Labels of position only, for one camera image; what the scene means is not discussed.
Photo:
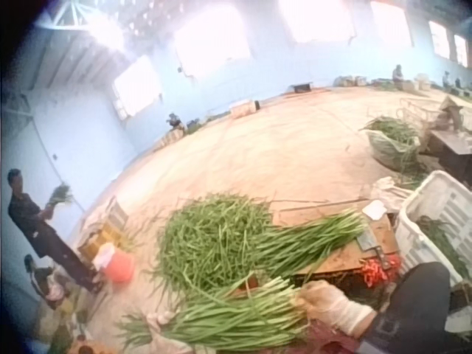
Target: knife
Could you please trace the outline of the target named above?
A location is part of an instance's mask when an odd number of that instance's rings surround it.
[[[382,269],[384,271],[392,267],[389,260],[386,258],[382,247],[378,244],[371,228],[368,228],[361,236],[357,237],[357,242],[363,252],[369,251],[371,249],[375,251],[377,257],[381,261]]]

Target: bunch of green onions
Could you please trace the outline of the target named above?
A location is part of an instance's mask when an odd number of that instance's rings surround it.
[[[449,262],[459,275],[464,279],[470,279],[469,270],[462,261],[462,257],[457,253],[454,247],[449,242],[444,226],[447,225],[444,221],[433,220],[428,216],[421,216],[416,221],[421,231],[436,245],[437,248],[445,255]]]
[[[270,277],[289,277],[320,264],[334,250],[362,234],[361,215],[347,211],[299,226],[271,228],[258,237],[258,264]]]
[[[231,285],[256,269],[256,236],[271,215],[264,204],[236,195],[211,195],[174,213],[166,225],[149,271],[174,291],[191,291],[190,282],[209,291]]]
[[[72,199],[71,187],[62,183],[59,187],[54,188],[51,197],[49,197],[48,204],[56,205],[59,203],[71,203]]]
[[[235,293],[240,282],[216,294],[200,296],[162,328],[164,336],[216,350],[253,351],[278,347],[300,336],[305,317],[292,305],[297,290],[288,280],[273,279],[259,288]]]
[[[125,340],[124,349],[142,347],[153,340],[148,322],[142,313],[124,315],[116,326],[120,330],[117,337]]]
[[[407,145],[414,145],[414,139],[418,136],[415,129],[408,123],[400,119],[385,116],[375,118],[373,121],[367,123],[364,129],[381,131],[388,138]]]

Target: black pants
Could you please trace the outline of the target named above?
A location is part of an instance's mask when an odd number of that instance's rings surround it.
[[[59,236],[49,248],[48,256],[64,267],[69,276],[88,291],[93,291],[92,280],[95,272],[91,271],[80,261],[79,257],[67,246]]]
[[[392,294],[386,312],[367,330],[359,353],[472,353],[471,343],[444,331],[449,277],[447,268],[436,262],[409,271]],[[369,350],[370,345],[381,351]]]

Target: seated person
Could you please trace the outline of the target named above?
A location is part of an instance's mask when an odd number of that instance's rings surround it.
[[[401,65],[400,64],[397,65],[397,67],[393,70],[392,80],[393,80],[394,83],[403,81],[403,73],[401,72]]]
[[[472,353],[472,342],[445,331],[449,279],[441,263],[417,265],[403,276],[382,313],[349,300],[324,280],[304,285],[295,305],[309,319],[345,333],[336,338],[336,350],[318,353]],[[334,347],[333,340],[326,342]]]
[[[46,301],[51,309],[55,310],[63,302],[69,302],[67,297],[70,295],[70,290],[66,288],[67,277],[55,272],[52,267],[37,267],[31,254],[25,256],[24,267],[29,274],[35,292]]]
[[[449,72],[444,72],[444,75],[442,76],[442,87],[444,87],[444,89],[451,88],[451,83],[449,82]]]

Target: red object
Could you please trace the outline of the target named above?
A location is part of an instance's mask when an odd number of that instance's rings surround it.
[[[120,249],[115,249],[110,263],[102,272],[112,282],[130,282],[134,275],[134,259]]]
[[[364,275],[364,282],[369,288],[383,281],[395,280],[398,270],[401,267],[401,259],[396,254],[387,255],[387,260],[392,266],[388,271],[384,271],[377,258],[362,260],[361,273]]]

